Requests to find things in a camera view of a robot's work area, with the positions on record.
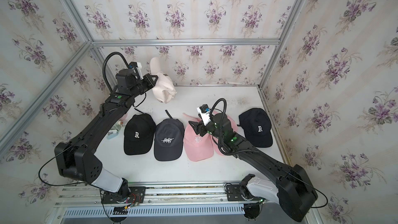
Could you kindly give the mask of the beige cap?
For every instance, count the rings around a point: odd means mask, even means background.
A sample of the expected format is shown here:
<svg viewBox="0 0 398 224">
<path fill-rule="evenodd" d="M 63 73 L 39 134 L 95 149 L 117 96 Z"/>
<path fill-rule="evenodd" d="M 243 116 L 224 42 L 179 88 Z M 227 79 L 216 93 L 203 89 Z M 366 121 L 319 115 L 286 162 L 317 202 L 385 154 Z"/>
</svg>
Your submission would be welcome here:
<svg viewBox="0 0 398 224">
<path fill-rule="evenodd" d="M 161 103 L 169 103 L 176 96 L 177 91 L 172 79 L 162 71 L 159 58 L 154 57 L 150 60 L 150 72 L 151 75 L 158 77 L 152 88 L 154 97 Z"/>
</svg>

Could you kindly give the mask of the pink cap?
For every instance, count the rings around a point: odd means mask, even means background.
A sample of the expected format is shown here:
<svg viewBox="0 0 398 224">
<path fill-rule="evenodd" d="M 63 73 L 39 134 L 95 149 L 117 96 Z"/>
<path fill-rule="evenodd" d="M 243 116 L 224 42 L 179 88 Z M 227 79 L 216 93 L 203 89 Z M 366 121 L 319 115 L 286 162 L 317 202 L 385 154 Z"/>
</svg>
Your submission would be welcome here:
<svg viewBox="0 0 398 224">
<path fill-rule="evenodd" d="M 184 131 L 183 143 L 188 159 L 193 162 L 209 159 L 214 155 L 209 134 L 200 136 L 189 124 Z"/>
<path fill-rule="evenodd" d="M 227 118 L 228 118 L 229 121 L 231 122 L 231 127 L 232 127 L 233 131 L 234 131 L 234 132 L 237 132 L 237 131 L 238 131 L 238 125 L 236 124 L 236 122 L 235 122 L 229 115 L 227 115 Z M 217 138 L 214 138 L 214 140 L 215 140 L 215 143 L 214 143 L 213 141 L 211 141 L 211 144 L 212 144 L 212 146 L 213 146 L 214 151 L 216 152 L 216 154 L 218 154 L 218 155 L 220 155 L 220 156 L 224 156 L 224 155 L 220 152 L 220 150 L 219 150 L 219 148 L 218 148 L 218 139 L 217 139 Z"/>
</svg>

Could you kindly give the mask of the dark grey baseball cap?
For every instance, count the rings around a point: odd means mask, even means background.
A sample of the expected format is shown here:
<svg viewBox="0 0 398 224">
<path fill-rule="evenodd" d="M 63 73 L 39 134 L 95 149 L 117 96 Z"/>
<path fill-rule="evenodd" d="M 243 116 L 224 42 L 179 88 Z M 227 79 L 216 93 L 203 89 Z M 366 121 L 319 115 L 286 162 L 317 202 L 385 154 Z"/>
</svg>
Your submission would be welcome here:
<svg viewBox="0 0 398 224">
<path fill-rule="evenodd" d="M 157 125 L 154 134 L 154 157 L 160 162 L 177 160 L 183 150 L 183 123 L 167 110 L 165 112 L 168 118 Z"/>
</svg>

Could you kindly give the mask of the black cap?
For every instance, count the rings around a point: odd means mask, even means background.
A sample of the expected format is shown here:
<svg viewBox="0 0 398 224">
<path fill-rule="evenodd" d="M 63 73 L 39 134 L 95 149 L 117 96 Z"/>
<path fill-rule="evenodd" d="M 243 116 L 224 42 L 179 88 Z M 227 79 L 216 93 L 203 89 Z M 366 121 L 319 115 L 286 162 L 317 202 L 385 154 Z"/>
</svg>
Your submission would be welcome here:
<svg viewBox="0 0 398 224">
<path fill-rule="evenodd" d="M 245 138 L 252 145 L 258 148 L 269 148 L 273 145 L 272 123 L 265 110 L 251 108 L 238 117 L 239 125 L 244 131 Z"/>
<path fill-rule="evenodd" d="M 124 129 L 124 153 L 128 156 L 143 155 L 150 151 L 156 124 L 151 115 L 134 108 L 140 114 L 134 115 Z"/>
</svg>

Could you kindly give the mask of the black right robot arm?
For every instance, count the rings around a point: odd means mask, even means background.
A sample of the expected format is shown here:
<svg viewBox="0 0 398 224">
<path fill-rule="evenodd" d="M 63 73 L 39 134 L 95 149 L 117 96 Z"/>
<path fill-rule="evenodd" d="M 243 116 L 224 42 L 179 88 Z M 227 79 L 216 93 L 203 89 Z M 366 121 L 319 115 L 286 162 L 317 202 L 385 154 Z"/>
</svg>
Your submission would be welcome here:
<svg viewBox="0 0 398 224">
<path fill-rule="evenodd" d="M 207 121 L 189 121 L 200 136 L 209 134 L 215 138 L 221 153 L 240 159 L 267 179 L 254 174 L 247 175 L 240 183 L 244 197 L 263 198 L 280 205 L 294 221 L 301 222 L 318 199 L 318 194 L 305 169 L 279 162 L 257 149 L 245 137 L 235 132 L 230 120 L 217 114 Z"/>
</svg>

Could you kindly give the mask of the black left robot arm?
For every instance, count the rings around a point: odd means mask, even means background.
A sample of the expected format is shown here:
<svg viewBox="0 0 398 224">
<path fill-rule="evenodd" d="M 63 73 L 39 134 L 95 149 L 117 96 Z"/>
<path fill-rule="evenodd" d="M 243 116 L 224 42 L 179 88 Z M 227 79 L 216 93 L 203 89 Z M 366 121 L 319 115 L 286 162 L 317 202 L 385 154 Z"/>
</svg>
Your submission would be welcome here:
<svg viewBox="0 0 398 224">
<path fill-rule="evenodd" d="M 103 168 L 95 152 L 111 127 L 133 106 L 136 97 L 156 85 L 158 76 L 140 76 L 136 69 L 128 68 L 121 70 L 116 79 L 117 85 L 100 105 L 98 114 L 69 143 L 58 144 L 55 156 L 61 176 L 125 198 L 130 193 L 127 180 Z"/>
</svg>

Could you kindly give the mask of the pink pen cup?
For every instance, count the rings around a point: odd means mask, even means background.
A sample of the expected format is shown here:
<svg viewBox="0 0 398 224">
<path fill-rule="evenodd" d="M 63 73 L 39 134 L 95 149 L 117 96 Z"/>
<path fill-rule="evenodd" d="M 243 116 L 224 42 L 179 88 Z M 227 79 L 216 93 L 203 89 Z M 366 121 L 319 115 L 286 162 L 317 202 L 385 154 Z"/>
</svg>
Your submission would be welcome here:
<svg viewBox="0 0 398 224">
<path fill-rule="evenodd" d="M 121 118 L 120 121 L 125 121 L 127 119 L 128 114 L 124 114 Z"/>
</svg>

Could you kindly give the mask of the green tape dispenser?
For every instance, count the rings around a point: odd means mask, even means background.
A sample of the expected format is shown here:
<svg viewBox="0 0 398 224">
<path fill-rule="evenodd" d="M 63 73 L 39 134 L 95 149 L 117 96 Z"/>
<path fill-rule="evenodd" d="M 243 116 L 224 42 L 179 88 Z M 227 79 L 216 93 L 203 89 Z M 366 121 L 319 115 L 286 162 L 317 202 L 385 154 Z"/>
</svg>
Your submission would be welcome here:
<svg viewBox="0 0 398 224">
<path fill-rule="evenodd" d="M 116 130 L 119 132 L 122 127 L 124 127 L 124 122 L 119 120 L 112 126 L 111 130 Z"/>
</svg>

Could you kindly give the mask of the small blue white object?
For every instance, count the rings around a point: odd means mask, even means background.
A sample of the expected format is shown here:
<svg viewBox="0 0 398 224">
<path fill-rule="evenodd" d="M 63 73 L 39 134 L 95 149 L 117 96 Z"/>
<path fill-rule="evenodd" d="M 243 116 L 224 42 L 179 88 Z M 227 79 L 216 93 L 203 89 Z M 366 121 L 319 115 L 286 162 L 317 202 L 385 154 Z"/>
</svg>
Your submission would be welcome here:
<svg viewBox="0 0 398 224">
<path fill-rule="evenodd" d="M 118 136 L 118 134 L 119 134 L 119 131 L 117 129 L 109 130 L 107 135 L 106 135 L 106 138 L 108 140 L 111 140 L 113 138 L 116 138 Z"/>
</svg>

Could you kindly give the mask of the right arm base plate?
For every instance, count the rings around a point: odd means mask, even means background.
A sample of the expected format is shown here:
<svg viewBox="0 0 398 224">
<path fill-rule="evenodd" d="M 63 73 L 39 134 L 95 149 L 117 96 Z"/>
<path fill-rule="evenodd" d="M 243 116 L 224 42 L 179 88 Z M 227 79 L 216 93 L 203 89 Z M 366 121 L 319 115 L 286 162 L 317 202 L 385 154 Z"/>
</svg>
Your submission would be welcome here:
<svg viewBox="0 0 398 224">
<path fill-rule="evenodd" d="M 267 199 L 254 197 L 249 192 L 241 189 L 239 184 L 225 183 L 224 191 L 227 195 L 228 202 L 251 201 L 251 202 L 268 202 Z"/>
</svg>

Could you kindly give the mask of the aluminium rail frame front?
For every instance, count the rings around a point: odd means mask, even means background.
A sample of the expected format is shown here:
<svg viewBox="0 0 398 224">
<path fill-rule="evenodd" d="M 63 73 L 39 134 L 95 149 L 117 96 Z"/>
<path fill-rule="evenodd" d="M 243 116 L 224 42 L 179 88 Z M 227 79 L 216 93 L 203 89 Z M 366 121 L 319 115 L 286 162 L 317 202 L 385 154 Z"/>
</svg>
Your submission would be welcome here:
<svg viewBox="0 0 398 224">
<path fill-rule="evenodd" d="M 228 202 L 225 183 L 198 184 L 130 184 L 146 187 L 143 203 L 102 204 L 103 191 L 88 186 L 66 186 L 45 223 L 60 224 L 66 220 L 105 218 L 120 223 L 133 217 L 245 215 L 255 219 L 265 205 L 275 202 Z"/>
</svg>

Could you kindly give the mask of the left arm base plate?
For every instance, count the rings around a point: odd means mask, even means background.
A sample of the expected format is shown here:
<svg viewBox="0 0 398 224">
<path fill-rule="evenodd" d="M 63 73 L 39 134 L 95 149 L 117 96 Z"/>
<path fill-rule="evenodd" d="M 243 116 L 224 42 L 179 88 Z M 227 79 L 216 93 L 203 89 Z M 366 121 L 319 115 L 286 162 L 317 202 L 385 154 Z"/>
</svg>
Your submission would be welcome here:
<svg viewBox="0 0 398 224">
<path fill-rule="evenodd" d="M 143 203 L 146 187 L 128 187 L 128 190 L 121 189 L 119 192 L 104 191 L 102 194 L 102 204 L 140 204 Z"/>
</svg>

